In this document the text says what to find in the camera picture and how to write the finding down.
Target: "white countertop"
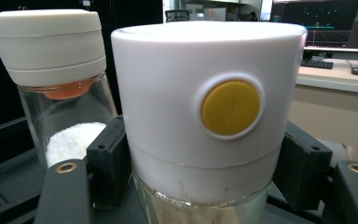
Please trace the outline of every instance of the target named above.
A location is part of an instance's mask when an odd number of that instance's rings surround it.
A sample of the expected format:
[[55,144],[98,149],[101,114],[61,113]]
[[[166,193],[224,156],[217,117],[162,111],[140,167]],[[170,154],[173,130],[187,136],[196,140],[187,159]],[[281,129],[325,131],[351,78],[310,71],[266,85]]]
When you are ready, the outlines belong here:
[[[334,63],[333,69],[300,67],[296,84],[358,92],[358,76],[351,74],[350,63],[348,61],[325,59],[324,62]],[[358,67],[358,61],[350,62],[353,67]]]

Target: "yellow circular button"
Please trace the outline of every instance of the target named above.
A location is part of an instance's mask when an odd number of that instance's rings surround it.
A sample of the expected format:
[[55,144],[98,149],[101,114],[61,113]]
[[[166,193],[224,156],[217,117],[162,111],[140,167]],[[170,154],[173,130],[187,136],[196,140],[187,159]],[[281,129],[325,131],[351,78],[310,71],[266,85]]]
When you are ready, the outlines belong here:
[[257,89],[248,82],[232,80],[221,83],[206,95],[201,116],[211,132],[233,135],[247,129],[259,110]]

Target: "desk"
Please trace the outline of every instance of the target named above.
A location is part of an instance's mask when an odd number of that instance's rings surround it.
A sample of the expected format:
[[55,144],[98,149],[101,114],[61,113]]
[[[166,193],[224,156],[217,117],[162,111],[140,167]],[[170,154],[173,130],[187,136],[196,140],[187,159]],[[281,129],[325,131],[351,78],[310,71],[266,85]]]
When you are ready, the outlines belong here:
[[325,61],[333,69],[300,67],[289,120],[314,137],[358,150],[358,76],[345,60]]

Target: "monitor screen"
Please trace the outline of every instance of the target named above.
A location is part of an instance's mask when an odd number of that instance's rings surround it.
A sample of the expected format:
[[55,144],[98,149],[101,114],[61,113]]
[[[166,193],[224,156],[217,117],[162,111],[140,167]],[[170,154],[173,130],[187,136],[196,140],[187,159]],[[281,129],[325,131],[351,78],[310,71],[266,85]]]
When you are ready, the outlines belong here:
[[305,26],[305,50],[358,53],[358,0],[273,0],[269,21]]

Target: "glass jar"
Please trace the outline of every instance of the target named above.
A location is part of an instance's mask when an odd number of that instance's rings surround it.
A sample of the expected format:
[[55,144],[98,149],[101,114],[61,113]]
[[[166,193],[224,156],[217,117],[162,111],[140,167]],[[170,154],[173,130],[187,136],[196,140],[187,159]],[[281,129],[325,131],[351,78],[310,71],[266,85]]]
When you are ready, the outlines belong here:
[[69,84],[18,89],[44,167],[83,159],[88,145],[117,115],[105,73]]
[[149,223],[260,222],[306,35],[293,24],[213,21],[112,33]]
[[0,12],[0,58],[17,84],[43,167],[83,159],[117,115],[97,12]]

